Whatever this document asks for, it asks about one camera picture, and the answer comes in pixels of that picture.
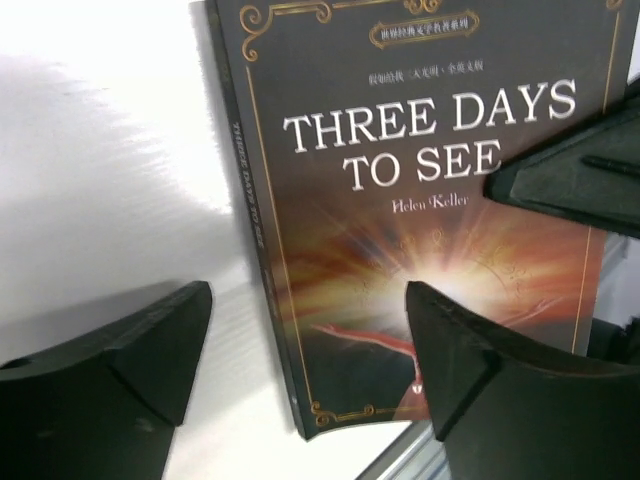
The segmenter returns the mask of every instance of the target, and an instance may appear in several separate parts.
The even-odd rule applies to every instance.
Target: paperback book
[[[206,0],[300,434],[429,418],[404,308],[438,288],[583,354],[605,235],[487,174],[606,110],[638,0]]]

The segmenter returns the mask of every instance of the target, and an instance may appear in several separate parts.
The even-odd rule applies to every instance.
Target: white background
[[[166,478],[353,479],[406,424],[295,432],[189,3],[0,2],[0,363],[207,280]]]

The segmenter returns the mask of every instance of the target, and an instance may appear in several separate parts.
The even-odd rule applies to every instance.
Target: book spine
[[[236,161],[240,174],[240,182],[242,183],[245,202],[249,213],[251,230],[253,232],[254,241],[258,253],[258,261],[260,263],[260,273],[267,297],[267,303],[269,305],[271,321],[273,324],[273,332],[278,348],[278,353],[280,355],[280,362],[282,364],[285,385],[287,388],[289,402],[291,404],[294,422],[296,424],[296,428],[300,432],[300,435],[302,435],[304,438],[308,438],[308,435],[305,431],[302,414],[298,406],[298,393],[293,378],[291,357],[289,355],[289,350],[287,347],[284,324],[280,318],[278,301],[276,298],[276,294],[273,291],[273,285],[275,283],[271,272],[267,245],[263,238],[264,229],[262,226],[260,207],[258,205],[257,199],[253,194],[253,192],[255,192],[255,183],[253,173],[251,171],[250,162],[247,158],[247,148],[240,118],[240,108],[238,106],[236,92],[233,85],[233,80],[231,78],[231,67],[229,64],[229,56],[225,46],[224,35],[222,33],[217,1],[218,0],[206,0],[205,8],[207,11],[209,31],[211,34],[211,43],[218,67],[220,83],[222,86],[223,101],[230,126],[231,141],[233,143],[233,149],[236,154]]]

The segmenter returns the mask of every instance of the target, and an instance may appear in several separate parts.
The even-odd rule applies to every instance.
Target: gold ornamental border
[[[262,22],[262,14],[261,14],[260,10],[257,7],[254,7],[252,5],[248,5],[248,6],[243,7],[240,10],[240,19],[241,19],[242,26],[245,29],[245,31],[247,31],[247,33],[249,33],[249,36],[247,37],[247,39],[243,43],[242,52],[243,52],[245,58],[247,59],[247,61],[254,62],[255,60],[257,60],[258,54],[257,54],[257,52],[255,52],[255,50],[249,49],[249,44],[253,40],[255,40],[256,38],[258,38],[260,35],[265,33],[271,27],[273,19],[276,16],[290,15],[290,14],[297,14],[297,13],[315,13],[316,14],[316,18],[318,19],[319,22],[328,23],[331,20],[331,17],[332,17],[332,14],[333,14],[332,8],[333,9],[342,9],[342,8],[350,8],[350,7],[360,7],[360,6],[378,5],[378,4],[385,4],[385,3],[399,3],[399,2],[402,2],[404,7],[407,10],[409,10],[411,13],[413,13],[414,15],[417,15],[417,14],[422,13],[422,12],[434,13],[439,8],[439,6],[442,3],[442,1],[443,0],[351,0],[351,1],[343,1],[343,2],[334,3],[334,4],[331,5],[331,7],[326,2],[315,1],[315,0],[301,1],[301,2],[288,3],[288,4],[277,4],[277,5],[271,5],[269,7],[267,20],[262,25],[262,27],[257,26],[258,24],[260,24]],[[606,8],[608,10],[616,11],[616,21],[615,21],[615,27],[614,27],[614,31],[613,31],[613,39],[611,41],[611,55],[610,55],[610,58],[609,58],[609,65],[608,65],[609,69],[608,69],[608,72],[607,72],[607,81],[606,81],[605,92],[604,92],[604,103],[603,103],[603,107],[602,107],[602,111],[603,112],[606,111],[607,105],[608,105],[608,99],[609,99],[609,93],[610,93],[609,90],[610,90],[610,84],[611,84],[611,75],[612,75],[612,71],[613,71],[613,62],[614,62],[615,54],[616,54],[616,47],[617,47],[617,42],[618,42],[618,30],[619,30],[619,26],[620,26],[620,11],[619,10],[620,10],[620,7],[622,6],[623,3],[624,3],[624,0],[606,0],[605,1],[605,5],[606,5]],[[246,25],[246,21],[244,19],[248,19],[249,22],[251,22],[254,25],[256,25],[256,27],[255,28],[248,27]],[[307,390],[307,397],[308,397],[309,405],[310,405],[310,411],[311,411],[311,414],[313,414],[316,417],[316,425],[318,427],[322,428],[322,427],[328,426],[332,421],[335,422],[335,423],[341,423],[341,422],[345,422],[345,421],[352,421],[352,420],[359,420],[359,419],[363,419],[363,418],[368,418],[368,417],[372,417],[374,415],[379,415],[379,414],[394,413],[394,412],[399,412],[399,411],[406,412],[406,411],[411,411],[411,410],[418,410],[419,407],[376,408],[373,405],[365,405],[362,408],[362,410],[358,411],[358,412],[337,414],[335,412],[331,412],[331,411],[328,411],[328,410],[323,410],[321,408],[320,402],[313,400],[313,394],[311,392],[311,386],[309,384],[309,376],[308,376],[308,373],[307,373],[307,368],[306,368],[306,363],[305,363],[305,358],[304,358],[304,351],[303,351],[303,348],[302,348],[302,341],[301,341],[301,336],[300,336],[300,328],[298,326],[298,318],[297,318],[296,311],[295,311],[295,306],[294,306],[294,303],[293,303],[293,295],[292,295],[292,292],[291,292],[291,283],[289,281],[289,272],[288,272],[288,268],[287,268],[287,261],[286,261],[285,255],[284,255],[284,246],[283,246],[283,242],[282,242],[282,237],[280,235],[278,212],[277,212],[277,209],[276,209],[275,198],[274,198],[274,195],[273,195],[273,187],[272,187],[272,184],[271,184],[271,179],[270,179],[270,174],[269,174],[269,166],[268,166],[268,163],[267,163],[267,155],[266,155],[266,150],[265,150],[265,147],[264,147],[264,139],[263,139],[263,136],[262,136],[262,127],[261,127],[261,123],[260,123],[260,116],[259,116],[259,113],[258,113],[258,105],[257,105],[257,102],[256,102],[256,95],[255,95],[255,90],[254,90],[254,87],[253,87],[253,78],[251,76],[251,69],[249,68],[249,65],[247,65],[245,67],[245,69],[246,69],[247,81],[249,83],[249,91],[250,91],[251,102],[252,102],[252,106],[253,106],[254,118],[255,118],[255,121],[256,121],[256,129],[257,129],[257,133],[258,133],[258,140],[259,140],[260,149],[261,149],[261,152],[262,152],[262,161],[263,161],[263,166],[264,166],[264,169],[265,169],[265,175],[266,175],[266,180],[267,180],[269,198],[270,198],[270,201],[271,201],[271,207],[272,207],[274,221],[275,221],[275,228],[276,228],[276,236],[278,238],[280,261],[282,262],[284,276],[285,276],[285,280],[286,280],[286,283],[287,283],[288,308],[290,309],[290,313],[291,313],[291,316],[292,316],[292,319],[293,319],[294,328],[295,328],[295,332],[296,332],[296,339],[297,339],[297,343],[298,343],[298,351],[299,351],[299,354],[300,354],[302,369],[303,369],[303,373],[304,373],[304,380],[305,380],[305,386],[306,386],[306,390]],[[587,234],[587,240],[586,240],[584,269],[583,269],[583,273],[582,273],[582,285],[581,285],[581,289],[580,289],[580,297],[579,297],[579,300],[578,300],[578,311],[577,311],[577,314],[576,314],[576,326],[575,326],[575,331],[574,331],[572,351],[575,349],[575,345],[576,345],[576,341],[577,341],[577,332],[578,332],[579,323],[580,323],[580,313],[581,313],[582,303],[583,303],[584,284],[585,284],[585,280],[586,280],[586,276],[587,276],[587,267],[588,267],[588,263],[589,263],[588,262],[589,261],[589,252],[590,252],[590,248],[591,248],[592,230],[593,229],[591,227],[589,227],[588,234]]]
[[[258,60],[258,52],[251,48],[251,43],[271,28],[275,17],[295,15],[298,13],[315,13],[318,22],[329,23],[334,10],[381,5],[383,3],[402,3],[404,8],[409,10],[413,15],[419,15],[421,13],[437,12],[443,1],[444,0],[349,0],[330,4],[322,0],[304,0],[301,2],[269,5],[269,10],[264,14],[254,5],[245,5],[240,9],[240,25],[242,25],[242,29],[249,35],[242,43],[242,55],[244,55],[244,58],[249,62]]]

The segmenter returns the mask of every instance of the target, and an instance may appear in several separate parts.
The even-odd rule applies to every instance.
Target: dark book cover
[[[408,281],[584,353],[604,233],[482,197],[626,86],[638,0],[207,0],[294,417],[428,418]]]

